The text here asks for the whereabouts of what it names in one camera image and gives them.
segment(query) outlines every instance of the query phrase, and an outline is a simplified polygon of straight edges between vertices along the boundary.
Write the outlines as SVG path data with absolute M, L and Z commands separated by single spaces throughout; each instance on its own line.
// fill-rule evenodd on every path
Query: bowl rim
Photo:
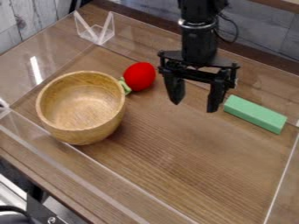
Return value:
M 114 115 L 101 124 L 94 124 L 84 129 L 62 129 L 58 125 L 56 125 L 53 122 L 50 122 L 46 117 L 44 116 L 42 114 L 42 110 L 41 110 L 41 98 L 42 98 L 42 95 L 44 95 L 44 92 L 45 90 L 49 89 L 49 87 L 54 84 L 54 82 L 57 82 L 58 80 L 64 79 L 65 77 L 69 77 L 72 75 L 76 75 L 76 74 L 97 74 L 97 75 L 101 75 L 101 76 L 105 76 L 108 77 L 113 83 L 116 84 L 118 90 L 120 90 L 120 93 L 121 93 L 121 98 L 120 98 L 120 103 L 118 103 L 118 106 L 117 106 L 117 110 L 116 110 L 116 113 Z M 121 111 L 122 107 L 125 105 L 125 90 L 122 89 L 120 83 L 117 82 L 117 79 L 114 77 L 112 77 L 110 75 L 105 74 L 105 73 L 101 73 L 98 71 L 88 71 L 88 70 L 82 70 L 82 71 L 77 71 L 77 72 L 72 72 L 72 73 L 65 73 L 64 75 L 61 75 L 60 77 L 57 77 L 56 79 L 53 79 L 41 89 L 41 92 L 38 93 L 37 95 L 37 99 L 36 99 L 36 103 L 34 103 L 34 108 L 36 108 L 36 112 L 37 112 L 37 116 L 40 117 L 41 121 L 48 125 L 50 126 L 52 128 L 54 128 L 56 130 L 64 130 L 64 131 L 82 131 L 82 130 L 93 130 L 94 128 L 100 127 L 101 125 L 106 124 L 110 120 L 114 119 L 114 117 L 117 116 L 118 112 Z

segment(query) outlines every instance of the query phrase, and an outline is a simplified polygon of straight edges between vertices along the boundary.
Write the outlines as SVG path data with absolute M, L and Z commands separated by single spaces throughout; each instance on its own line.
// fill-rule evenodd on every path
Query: green sponge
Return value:
M 263 108 L 253 102 L 236 97 L 235 95 L 231 95 L 227 99 L 224 103 L 224 111 L 277 135 L 285 125 L 285 116 L 267 108 Z

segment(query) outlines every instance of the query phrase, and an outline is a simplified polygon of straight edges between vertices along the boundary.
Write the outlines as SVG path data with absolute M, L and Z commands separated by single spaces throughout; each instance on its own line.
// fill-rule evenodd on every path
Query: cable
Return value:
M 224 42 L 232 44 L 232 43 L 235 43 L 236 40 L 239 39 L 239 26 L 237 26 L 237 24 L 235 23 L 235 21 L 233 21 L 232 19 L 229 19 L 223 13 L 219 14 L 219 17 L 220 17 L 221 19 L 224 19 L 225 21 L 228 21 L 228 22 L 231 22 L 231 23 L 233 24 L 233 26 L 235 26 L 235 30 L 236 30 L 235 37 L 233 37 L 232 40 L 228 40 L 228 39 L 225 39 L 225 38 L 223 38 L 223 37 L 220 36 L 219 31 L 217 31 L 216 29 L 215 29 L 213 31 L 215 31 L 217 37 L 219 37 Z

